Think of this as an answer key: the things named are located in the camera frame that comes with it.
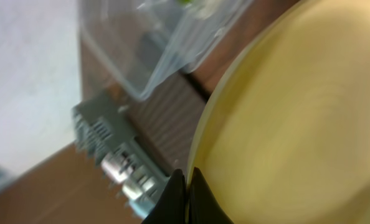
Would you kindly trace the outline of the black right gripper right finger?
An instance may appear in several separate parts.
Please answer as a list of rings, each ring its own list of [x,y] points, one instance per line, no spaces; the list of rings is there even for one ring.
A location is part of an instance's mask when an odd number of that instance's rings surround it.
[[[233,224],[217,203],[201,170],[197,167],[193,170],[189,186],[189,223]]]

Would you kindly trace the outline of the yellow plate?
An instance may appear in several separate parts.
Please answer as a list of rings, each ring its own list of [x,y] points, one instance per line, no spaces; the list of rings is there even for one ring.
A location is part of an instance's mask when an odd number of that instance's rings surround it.
[[[370,0],[300,1],[228,68],[192,143],[234,223],[370,223]]]

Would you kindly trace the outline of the yellow green snack wrapper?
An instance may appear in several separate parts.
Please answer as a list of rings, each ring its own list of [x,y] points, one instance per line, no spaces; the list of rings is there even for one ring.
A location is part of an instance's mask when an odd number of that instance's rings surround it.
[[[183,6],[192,4],[194,2],[194,0],[176,0],[176,1]]]

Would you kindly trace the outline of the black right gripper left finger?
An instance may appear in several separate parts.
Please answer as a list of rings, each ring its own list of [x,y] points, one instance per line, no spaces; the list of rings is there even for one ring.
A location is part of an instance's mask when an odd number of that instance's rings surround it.
[[[186,183],[181,169],[176,169],[158,203],[142,224],[185,224]]]

